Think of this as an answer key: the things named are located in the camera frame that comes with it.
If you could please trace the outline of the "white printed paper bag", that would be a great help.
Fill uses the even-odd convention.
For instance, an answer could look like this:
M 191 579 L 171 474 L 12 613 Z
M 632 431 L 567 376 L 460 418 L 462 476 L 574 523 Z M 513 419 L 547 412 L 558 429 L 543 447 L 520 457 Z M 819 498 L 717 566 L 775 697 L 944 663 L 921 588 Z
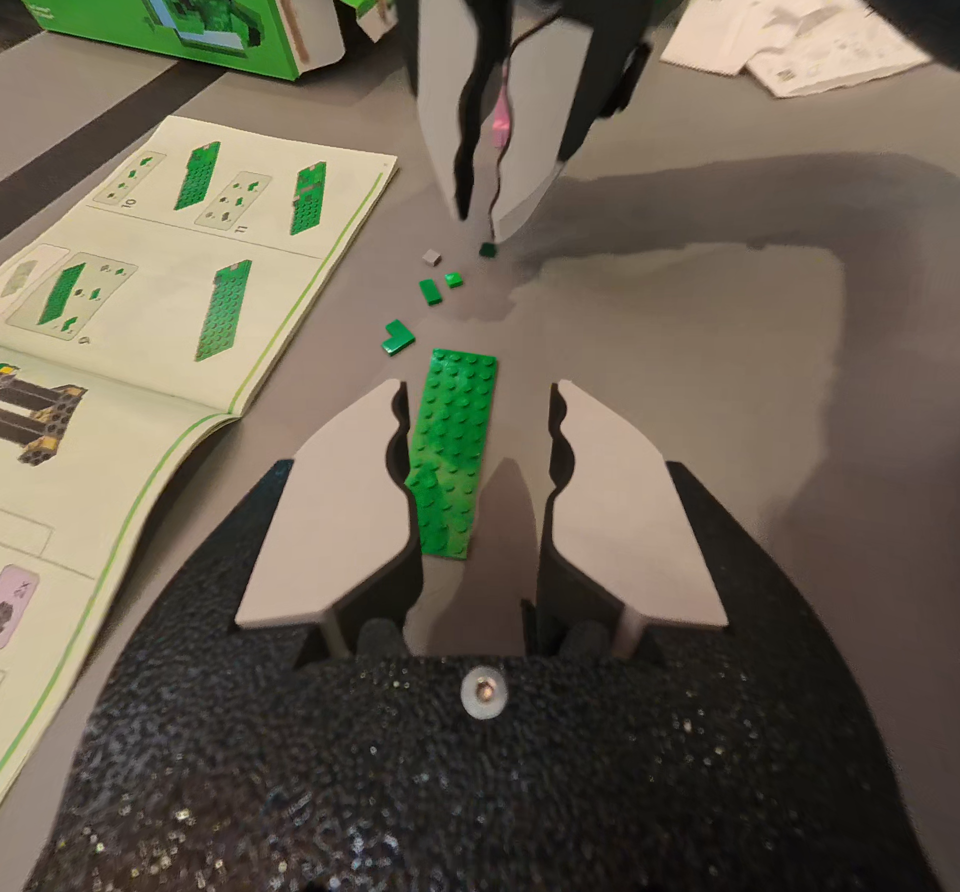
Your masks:
M 803 24 L 781 49 L 756 53 L 750 75 L 775 98 L 857 87 L 932 63 L 923 51 L 872 10 L 832 10 Z
M 826 6 L 827 0 L 688 0 L 660 60 L 734 76 L 757 55 L 784 50 Z

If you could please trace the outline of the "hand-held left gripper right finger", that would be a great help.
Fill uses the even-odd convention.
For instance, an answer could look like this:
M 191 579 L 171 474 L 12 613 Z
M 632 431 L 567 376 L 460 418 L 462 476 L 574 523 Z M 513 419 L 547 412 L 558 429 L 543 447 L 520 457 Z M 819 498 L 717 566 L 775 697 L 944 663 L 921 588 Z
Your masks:
M 649 626 L 729 627 L 664 455 L 569 379 L 550 387 L 549 478 L 534 598 L 534 653 L 576 631 L 629 659 Z

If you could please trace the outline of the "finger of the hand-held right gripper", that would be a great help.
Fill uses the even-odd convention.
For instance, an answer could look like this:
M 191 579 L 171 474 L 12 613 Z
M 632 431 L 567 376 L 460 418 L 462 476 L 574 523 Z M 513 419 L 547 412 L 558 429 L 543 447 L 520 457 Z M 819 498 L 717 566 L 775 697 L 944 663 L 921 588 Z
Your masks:
M 469 214 L 473 147 L 463 118 L 481 50 L 477 7 L 484 0 L 417 0 L 416 112 L 439 192 L 456 219 Z
M 489 219 L 506 241 L 531 218 L 562 172 L 559 157 L 593 29 L 558 15 L 515 14 L 506 73 L 510 118 Z

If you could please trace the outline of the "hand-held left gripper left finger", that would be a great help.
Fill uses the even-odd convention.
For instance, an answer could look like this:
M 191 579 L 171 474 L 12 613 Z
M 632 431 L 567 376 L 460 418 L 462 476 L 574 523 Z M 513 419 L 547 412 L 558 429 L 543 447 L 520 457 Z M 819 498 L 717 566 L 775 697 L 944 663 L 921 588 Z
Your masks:
M 406 486 L 411 419 L 389 378 L 294 454 L 235 613 L 242 630 L 317 627 L 335 654 L 407 653 L 424 588 L 417 508 Z

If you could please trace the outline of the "pink brick pig figure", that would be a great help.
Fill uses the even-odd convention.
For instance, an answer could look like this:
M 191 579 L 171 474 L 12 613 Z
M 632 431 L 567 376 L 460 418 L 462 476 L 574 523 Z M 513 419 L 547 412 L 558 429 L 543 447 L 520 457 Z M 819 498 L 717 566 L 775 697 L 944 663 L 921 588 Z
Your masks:
M 491 139 L 494 148 L 498 152 L 502 152 L 507 147 L 511 136 L 508 77 L 508 66 L 504 63 L 501 69 L 501 80 L 491 119 Z

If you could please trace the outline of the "pale green instruction booklet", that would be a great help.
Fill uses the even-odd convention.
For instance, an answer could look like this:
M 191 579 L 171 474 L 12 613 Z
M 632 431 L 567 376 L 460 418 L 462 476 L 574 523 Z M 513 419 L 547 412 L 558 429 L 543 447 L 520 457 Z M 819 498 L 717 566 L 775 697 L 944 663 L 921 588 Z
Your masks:
M 397 165 L 169 116 L 2 265 L 2 797 L 164 488 L 243 417 Z

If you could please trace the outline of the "large green studded plate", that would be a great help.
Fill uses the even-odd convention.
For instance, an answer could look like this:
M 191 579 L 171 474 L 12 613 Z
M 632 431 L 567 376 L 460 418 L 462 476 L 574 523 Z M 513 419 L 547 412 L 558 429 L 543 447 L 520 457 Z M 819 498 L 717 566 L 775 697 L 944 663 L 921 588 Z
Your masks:
M 494 356 L 433 350 L 406 480 L 425 555 L 468 556 L 497 377 Z

